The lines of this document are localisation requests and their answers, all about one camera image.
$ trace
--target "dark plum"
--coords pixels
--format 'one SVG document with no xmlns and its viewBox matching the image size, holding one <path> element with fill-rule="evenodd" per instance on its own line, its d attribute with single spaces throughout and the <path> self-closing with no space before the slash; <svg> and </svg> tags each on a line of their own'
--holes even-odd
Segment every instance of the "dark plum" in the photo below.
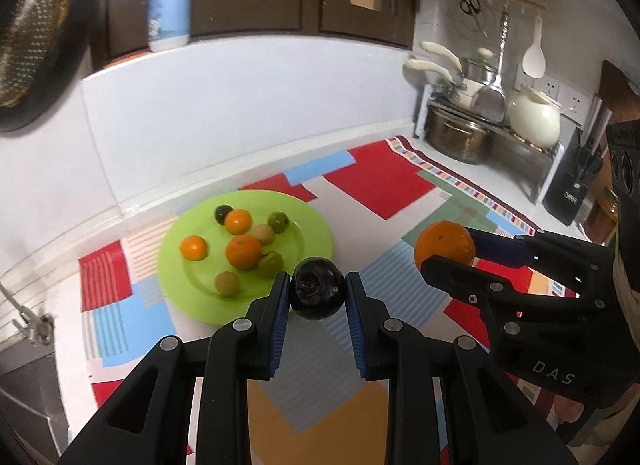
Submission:
<svg viewBox="0 0 640 465">
<path fill-rule="evenodd" d="M 218 222 L 218 224 L 220 225 L 224 225 L 225 224 L 225 218 L 226 215 L 231 212 L 234 208 L 230 207 L 229 205 L 221 205 L 220 207 L 218 207 L 216 209 L 216 212 L 214 213 L 214 216 L 216 218 L 216 221 Z"/>
<path fill-rule="evenodd" d="M 342 272 L 322 257 L 300 261 L 291 276 L 289 304 L 309 320 L 331 317 L 347 298 L 347 284 Z"/>
</svg>

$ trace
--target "sink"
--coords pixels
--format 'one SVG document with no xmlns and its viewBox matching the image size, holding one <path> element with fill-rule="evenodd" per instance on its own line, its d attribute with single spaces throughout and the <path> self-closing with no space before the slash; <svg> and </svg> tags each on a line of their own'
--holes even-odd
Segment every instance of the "sink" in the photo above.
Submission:
<svg viewBox="0 0 640 465">
<path fill-rule="evenodd" d="M 20 334 L 0 348 L 0 412 L 34 460 L 57 463 L 68 443 L 53 340 L 34 345 Z"/>
</svg>

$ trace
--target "electrical outlet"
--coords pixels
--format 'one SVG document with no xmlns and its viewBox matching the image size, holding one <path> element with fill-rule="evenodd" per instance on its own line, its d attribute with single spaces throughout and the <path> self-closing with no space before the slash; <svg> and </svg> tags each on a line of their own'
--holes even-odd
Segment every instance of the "electrical outlet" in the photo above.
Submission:
<svg viewBox="0 0 640 465">
<path fill-rule="evenodd" d="M 545 95 L 550 96 L 552 99 L 558 99 L 558 90 L 560 89 L 560 82 L 553 77 L 545 75 L 542 79 L 533 80 L 533 89 L 542 91 Z"/>
<path fill-rule="evenodd" d="M 589 94 L 587 90 L 574 84 L 562 83 L 556 100 L 562 106 L 562 114 L 582 127 L 587 118 L 592 98 L 593 95 Z"/>
<path fill-rule="evenodd" d="M 533 87 L 533 77 L 529 77 L 522 70 L 522 62 L 518 64 L 516 69 L 516 76 L 513 79 L 513 89 L 520 91 L 520 86 L 526 86 L 527 88 Z"/>
</svg>

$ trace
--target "green plate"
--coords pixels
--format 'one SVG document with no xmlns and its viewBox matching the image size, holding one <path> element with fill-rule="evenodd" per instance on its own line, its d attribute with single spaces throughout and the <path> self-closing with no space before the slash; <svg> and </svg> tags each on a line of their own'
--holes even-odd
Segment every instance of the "green plate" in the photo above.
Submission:
<svg viewBox="0 0 640 465">
<path fill-rule="evenodd" d="M 266 223 L 276 210 L 284 212 L 290 222 L 287 230 L 276 234 L 275 241 L 262 251 L 279 252 L 284 270 L 289 273 L 306 257 L 331 258 L 332 240 L 326 223 L 314 209 L 293 196 L 268 190 L 239 190 L 203 201 L 174 223 L 158 253 L 162 291 L 180 310 L 199 321 L 222 325 L 243 317 L 251 301 L 268 295 L 273 283 L 273 279 L 265 279 L 255 270 L 239 271 L 228 263 L 225 247 L 234 236 L 214 218 L 220 205 L 248 210 L 254 225 Z M 180 253 L 180 242 L 192 235 L 202 236 L 209 245 L 209 255 L 201 261 L 188 261 Z M 234 297 L 221 297 L 213 286 L 215 276 L 227 270 L 240 280 L 241 291 Z"/>
</svg>

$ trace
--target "blue label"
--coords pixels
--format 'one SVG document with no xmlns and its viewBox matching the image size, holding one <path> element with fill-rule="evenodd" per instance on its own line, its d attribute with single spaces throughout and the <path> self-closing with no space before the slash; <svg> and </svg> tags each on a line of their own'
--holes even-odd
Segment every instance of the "blue label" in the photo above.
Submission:
<svg viewBox="0 0 640 465">
<path fill-rule="evenodd" d="M 149 0 L 149 41 L 188 35 L 191 0 Z"/>
</svg>

